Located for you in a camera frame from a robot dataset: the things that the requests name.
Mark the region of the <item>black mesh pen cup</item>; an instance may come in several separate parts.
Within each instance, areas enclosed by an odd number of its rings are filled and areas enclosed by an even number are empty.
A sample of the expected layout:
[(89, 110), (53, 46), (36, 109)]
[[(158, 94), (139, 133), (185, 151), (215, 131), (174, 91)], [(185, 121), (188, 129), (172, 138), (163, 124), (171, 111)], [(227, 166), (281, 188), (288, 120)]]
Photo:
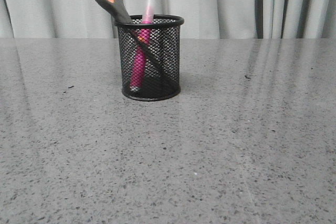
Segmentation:
[(145, 24), (141, 15), (131, 18), (131, 24), (116, 23), (123, 95), (139, 101), (176, 96), (181, 90), (180, 26), (184, 19), (154, 15)]

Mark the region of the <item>grey pleated curtain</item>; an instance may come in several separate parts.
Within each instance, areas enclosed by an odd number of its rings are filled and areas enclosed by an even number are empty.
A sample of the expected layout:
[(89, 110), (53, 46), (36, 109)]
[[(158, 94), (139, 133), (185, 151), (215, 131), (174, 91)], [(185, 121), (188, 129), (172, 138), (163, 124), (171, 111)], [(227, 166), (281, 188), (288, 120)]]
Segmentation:
[[(182, 37), (334, 38), (335, 0), (155, 0), (157, 14), (184, 18)], [(131, 15), (145, 0), (124, 0)], [(113, 38), (94, 0), (1, 0), (3, 38)]]

